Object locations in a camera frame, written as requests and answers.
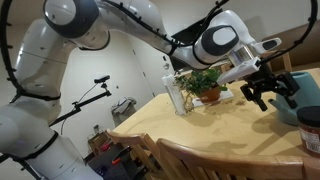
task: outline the flower pot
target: flower pot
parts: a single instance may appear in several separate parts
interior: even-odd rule
[[[220,93],[221,89],[218,86],[201,93],[198,97],[202,103],[211,103],[217,101],[220,98]]]

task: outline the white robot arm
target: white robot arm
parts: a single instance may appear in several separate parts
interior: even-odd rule
[[[218,3],[217,9],[226,2]],[[10,3],[4,0],[3,6]],[[103,49],[110,41],[109,31],[117,30],[194,70],[207,69],[230,55],[235,68],[221,76],[218,83],[224,84],[257,72],[258,55],[281,42],[256,43],[232,11],[219,11],[193,43],[182,44],[167,35],[157,7],[148,0],[46,0],[43,7],[44,20],[28,29],[16,68],[7,66],[17,96],[0,107],[0,152],[27,163],[45,179],[102,179],[84,164],[69,139],[49,127],[61,111],[60,86],[74,48]]]

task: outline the wooden table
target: wooden table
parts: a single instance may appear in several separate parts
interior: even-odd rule
[[[307,70],[320,86],[320,69]],[[148,133],[156,141],[166,138],[200,150],[259,155],[306,155],[297,127],[276,119],[275,108],[267,102],[274,93],[263,94],[268,106],[244,98],[240,86],[228,85],[234,97],[218,105],[201,106],[186,116],[177,116],[168,94],[160,94],[119,125],[118,133]]]

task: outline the potted plant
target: potted plant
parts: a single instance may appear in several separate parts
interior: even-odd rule
[[[217,80],[221,75],[219,70],[207,69],[202,72],[192,71],[189,77],[178,76],[175,84],[187,92],[199,97],[202,103],[210,103],[220,98],[220,92],[226,91],[225,85],[219,86]]]

